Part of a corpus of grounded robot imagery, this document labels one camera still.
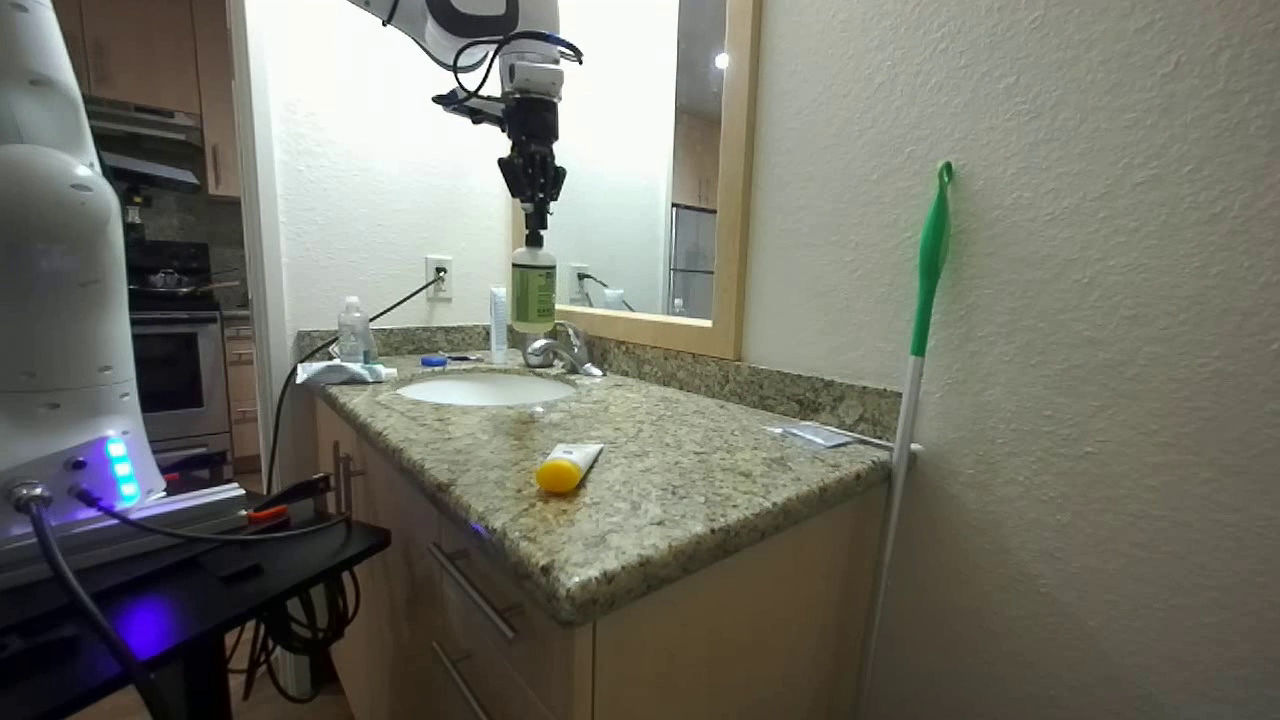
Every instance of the backsplash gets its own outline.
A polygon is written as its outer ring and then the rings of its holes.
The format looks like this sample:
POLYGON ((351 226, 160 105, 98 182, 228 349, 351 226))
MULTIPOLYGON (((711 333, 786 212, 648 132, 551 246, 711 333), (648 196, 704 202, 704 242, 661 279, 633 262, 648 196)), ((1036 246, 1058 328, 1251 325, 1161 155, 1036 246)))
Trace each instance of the backsplash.
POLYGON ((143 240, 208 242, 213 294, 224 306, 247 306, 240 201, 178 189, 141 189, 141 196, 149 196, 143 240))
MULTIPOLYGON (((333 333, 301 333, 296 350, 309 350, 323 339, 333 339, 333 333)), ((379 354, 484 350, 484 349, 488 349, 484 325, 375 328, 379 354)), ((715 396, 750 407, 769 407, 782 414, 840 424, 879 440, 890 440, 897 427, 901 393, 892 388, 835 384, 817 377, 752 367, 743 358, 619 342, 604 334, 592 334, 589 350, 604 373, 667 384, 695 396, 715 396)))

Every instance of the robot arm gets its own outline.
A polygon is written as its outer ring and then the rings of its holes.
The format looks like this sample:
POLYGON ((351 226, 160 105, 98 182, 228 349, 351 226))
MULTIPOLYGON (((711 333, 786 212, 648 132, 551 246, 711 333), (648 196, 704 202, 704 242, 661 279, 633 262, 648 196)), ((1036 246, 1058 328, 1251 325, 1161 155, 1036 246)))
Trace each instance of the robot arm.
POLYGON ((525 242, 539 246, 551 201, 566 189, 555 163, 562 138, 562 59, 586 59, 577 44, 562 40, 555 0, 351 0, 419 44, 457 86, 435 97, 441 106, 473 122, 508 132, 513 151, 499 159, 508 192, 525 206, 525 242))

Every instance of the sink basin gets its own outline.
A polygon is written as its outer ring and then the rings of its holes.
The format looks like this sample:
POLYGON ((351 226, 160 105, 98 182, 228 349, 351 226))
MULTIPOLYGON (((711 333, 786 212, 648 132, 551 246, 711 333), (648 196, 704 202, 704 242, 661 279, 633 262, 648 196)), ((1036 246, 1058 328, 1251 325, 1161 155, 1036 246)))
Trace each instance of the sink basin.
POLYGON ((402 388, 403 401, 457 407, 555 403, 573 393, 577 388, 569 379, 534 373, 446 373, 402 388))

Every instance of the vanity cabinet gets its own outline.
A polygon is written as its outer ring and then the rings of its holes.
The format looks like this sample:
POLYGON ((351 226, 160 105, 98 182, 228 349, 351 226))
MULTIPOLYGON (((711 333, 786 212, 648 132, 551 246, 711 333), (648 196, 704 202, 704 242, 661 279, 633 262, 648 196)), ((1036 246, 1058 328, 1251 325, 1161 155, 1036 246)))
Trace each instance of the vanity cabinet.
POLYGON ((394 529, 394 548, 359 564, 366 608, 333 649, 356 720, 853 716, 883 493, 566 627, 488 535, 323 401, 318 447, 351 515, 394 529))
POLYGON ((79 90, 186 113, 205 132, 208 196, 238 196, 231 33, 224 0, 57 0, 79 90))

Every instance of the oven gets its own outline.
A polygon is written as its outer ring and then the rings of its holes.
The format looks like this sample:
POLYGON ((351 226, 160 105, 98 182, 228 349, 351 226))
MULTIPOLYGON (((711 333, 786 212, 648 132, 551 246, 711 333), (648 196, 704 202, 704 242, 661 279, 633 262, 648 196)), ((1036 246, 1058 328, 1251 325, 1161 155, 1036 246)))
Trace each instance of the oven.
POLYGON ((224 325, 205 242, 128 242, 138 396, 168 493, 228 481, 224 325))
POLYGON ((133 354, 151 447, 228 443, 224 325, 215 311, 138 311, 133 354))

